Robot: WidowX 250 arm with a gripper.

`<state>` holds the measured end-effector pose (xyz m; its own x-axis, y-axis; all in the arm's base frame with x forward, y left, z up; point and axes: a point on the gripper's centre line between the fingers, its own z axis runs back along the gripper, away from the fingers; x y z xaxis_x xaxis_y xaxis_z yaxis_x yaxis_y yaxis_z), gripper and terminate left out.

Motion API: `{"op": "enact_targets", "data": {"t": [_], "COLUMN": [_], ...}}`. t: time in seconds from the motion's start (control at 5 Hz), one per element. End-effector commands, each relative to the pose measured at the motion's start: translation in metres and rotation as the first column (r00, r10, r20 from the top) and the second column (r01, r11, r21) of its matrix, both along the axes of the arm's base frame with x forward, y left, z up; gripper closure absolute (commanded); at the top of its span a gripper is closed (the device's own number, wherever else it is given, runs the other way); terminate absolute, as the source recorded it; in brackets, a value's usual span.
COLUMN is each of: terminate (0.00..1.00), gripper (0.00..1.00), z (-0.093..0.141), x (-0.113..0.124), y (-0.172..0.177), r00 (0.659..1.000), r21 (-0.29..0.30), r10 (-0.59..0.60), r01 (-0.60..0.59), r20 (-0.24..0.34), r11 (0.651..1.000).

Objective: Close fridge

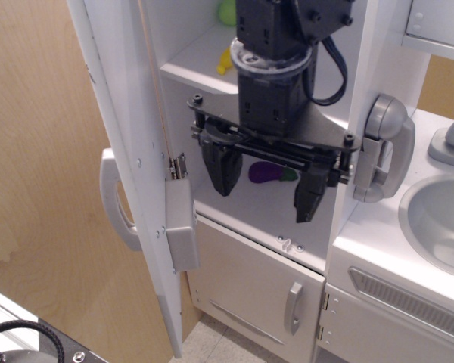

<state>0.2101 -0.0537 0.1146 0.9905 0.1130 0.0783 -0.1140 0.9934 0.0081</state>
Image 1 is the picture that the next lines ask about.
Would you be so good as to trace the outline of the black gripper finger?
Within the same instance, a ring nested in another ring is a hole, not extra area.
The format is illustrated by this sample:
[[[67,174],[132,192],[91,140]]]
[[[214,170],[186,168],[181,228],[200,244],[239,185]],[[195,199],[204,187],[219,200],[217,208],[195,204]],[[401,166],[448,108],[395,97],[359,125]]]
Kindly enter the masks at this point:
[[[242,152],[235,144],[215,141],[212,136],[201,135],[201,153],[214,189],[223,197],[232,192],[243,166]]]
[[[301,173],[294,193],[296,223],[311,222],[327,188],[329,171],[309,168]]]

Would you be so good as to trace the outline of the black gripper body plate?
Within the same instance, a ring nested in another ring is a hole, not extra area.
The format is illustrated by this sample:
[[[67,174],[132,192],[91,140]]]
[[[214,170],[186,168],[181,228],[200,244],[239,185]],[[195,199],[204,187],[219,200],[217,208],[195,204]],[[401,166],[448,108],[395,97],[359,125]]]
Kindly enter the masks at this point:
[[[352,154],[361,140],[308,104],[300,118],[282,135],[268,135],[243,126],[239,119],[237,95],[196,94],[188,100],[194,111],[192,136],[201,145],[201,135],[235,144],[243,154],[285,165],[304,172],[319,165],[329,171],[327,186],[347,184]]]

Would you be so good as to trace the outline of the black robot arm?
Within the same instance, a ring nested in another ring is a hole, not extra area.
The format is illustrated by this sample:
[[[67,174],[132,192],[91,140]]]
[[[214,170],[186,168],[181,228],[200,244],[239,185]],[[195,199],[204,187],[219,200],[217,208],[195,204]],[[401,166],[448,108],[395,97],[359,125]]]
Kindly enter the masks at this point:
[[[294,192],[298,222],[310,221],[325,190],[350,178],[360,140],[321,112],[344,95],[313,95],[318,48],[323,46],[342,77],[346,62],[333,34],[352,21],[350,1],[239,1],[230,58],[238,73],[235,95],[196,94],[192,135],[201,147],[215,190],[236,185],[244,155],[285,164],[300,172]]]

